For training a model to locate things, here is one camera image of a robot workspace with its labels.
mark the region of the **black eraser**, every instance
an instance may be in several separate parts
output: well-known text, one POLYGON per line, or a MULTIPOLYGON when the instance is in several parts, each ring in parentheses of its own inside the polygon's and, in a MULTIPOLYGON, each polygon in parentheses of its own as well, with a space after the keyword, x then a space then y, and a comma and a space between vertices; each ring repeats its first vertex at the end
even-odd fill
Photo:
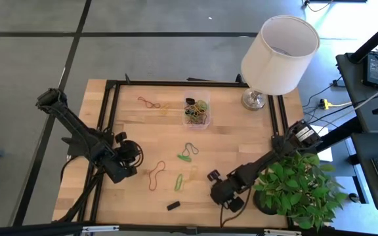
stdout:
POLYGON ((186 103, 189 104, 189 105, 194 105, 195 100, 193 98, 186 98, 186 103))
POLYGON ((171 203, 170 205, 167 206, 167 210, 173 210, 174 208, 180 207, 180 202, 177 201, 175 203, 171 203))

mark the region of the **table lamp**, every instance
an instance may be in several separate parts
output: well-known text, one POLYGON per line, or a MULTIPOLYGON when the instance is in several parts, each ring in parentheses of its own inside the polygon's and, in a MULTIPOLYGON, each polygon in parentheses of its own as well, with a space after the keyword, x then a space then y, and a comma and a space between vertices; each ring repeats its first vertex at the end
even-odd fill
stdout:
POLYGON ((304 20, 268 19, 241 61, 241 75, 250 87, 241 97, 244 107, 258 110, 265 104, 262 94, 295 89, 319 46, 317 31, 304 20))

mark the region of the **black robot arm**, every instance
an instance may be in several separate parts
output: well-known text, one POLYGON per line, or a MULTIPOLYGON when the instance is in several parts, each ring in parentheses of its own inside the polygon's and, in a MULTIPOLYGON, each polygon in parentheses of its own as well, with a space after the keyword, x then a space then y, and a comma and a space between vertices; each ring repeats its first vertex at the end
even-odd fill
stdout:
POLYGON ((135 162, 137 156, 142 153, 137 143, 125 140, 126 134, 118 134, 119 148, 112 148, 105 139, 103 133, 87 127, 69 108, 66 95, 58 89, 50 88, 37 98, 36 106, 55 116, 72 134, 72 138, 63 138, 70 146, 76 149, 93 163, 97 168, 103 168, 113 183, 118 183, 126 177, 137 173, 135 162))
POLYGON ((227 174, 226 180, 220 179, 217 170, 208 174, 208 179, 214 184, 211 187, 211 198, 224 208, 232 212, 240 210, 244 201, 238 197, 239 194, 248 190, 255 184, 259 173, 279 161, 281 158, 287 158, 295 151, 311 151, 320 142, 318 134, 304 121, 296 122, 289 127, 284 136, 272 137, 272 150, 254 163, 247 163, 234 169, 227 174))

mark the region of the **clear plastic container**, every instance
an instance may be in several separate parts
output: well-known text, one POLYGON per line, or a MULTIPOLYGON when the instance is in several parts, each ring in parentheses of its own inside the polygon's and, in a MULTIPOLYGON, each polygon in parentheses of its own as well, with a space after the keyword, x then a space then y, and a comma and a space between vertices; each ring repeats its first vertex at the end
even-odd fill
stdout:
POLYGON ((209 91, 194 91, 194 90, 187 90, 184 92, 183 96, 183 112, 182 112, 182 117, 183 117, 183 125, 186 128, 194 129, 194 130, 203 130, 206 129, 211 122, 211 104, 209 103, 209 91), (195 102, 198 100, 203 100, 207 104, 207 111, 205 112, 206 118, 205 118, 205 123, 200 124, 200 125, 195 125, 195 124, 190 124, 188 123, 190 120, 187 118, 187 116, 184 113, 184 108, 188 106, 186 103, 187 98, 193 98, 195 102))

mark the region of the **wooden table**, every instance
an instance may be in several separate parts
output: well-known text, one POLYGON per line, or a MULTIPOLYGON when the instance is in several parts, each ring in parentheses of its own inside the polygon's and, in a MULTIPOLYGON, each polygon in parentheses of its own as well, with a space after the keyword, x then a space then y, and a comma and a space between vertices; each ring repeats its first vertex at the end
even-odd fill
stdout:
MULTIPOLYGON (((96 127, 105 84, 106 80, 100 79, 91 79, 87 84, 79 118, 89 127, 96 127)), ((140 144, 145 158, 137 169, 137 175, 118 184, 113 184, 105 175, 96 221, 109 224, 218 227, 221 207, 209 196, 211 183, 207 175, 214 169, 226 175, 241 164, 257 160, 271 148, 270 137, 273 132, 269 105, 259 111, 245 109, 240 103, 244 90, 223 87, 121 86, 114 132, 125 131, 130 140, 140 144), (183 127, 182 101, 186 90, 208 90, 211 93, 212 121, 206 130, 188 130, 183 127), (160 104, 169 103, 167 114, 161 114, 159 109, 146 108, 144 102, 137 100, 139 96, 160 104), (187 142, 199 149, 199 154, 192 155, 191 163, 177 158, 187 142), (157 175, 157 189, 150 191, 148 173, 160 160, 166 162, 166 168, 157 175), (192 173, 193 180, 186 183, 182 191, 176 192, 177 176, 181 173, 187 180, 191 168, 198 169, 192 173), (167 211, 166 206, 175 201, 180 201, 181 206, 167 211)), ((292 125, 303 118, 299 91, 295 89, 283 97, 288 123, 292 125)), ((278 126, 282 132, 276 97, 274 100, 278 126)), ((87 167, 88 161, 80 157, 65 169, 53 220, 65 215, 81 194, 87 167)), ((242 199, 246 196, 247 192, 241 195, 242 199)), ((87 203, 85 219, 89 219, 91 202, 87 203)), ((232 215, 232 212, 225 210, 223 218, 232 215)), ((287 222, 284 216, 263 214, 249 200, 245 212, 226 226, 285 228, 287 222)))

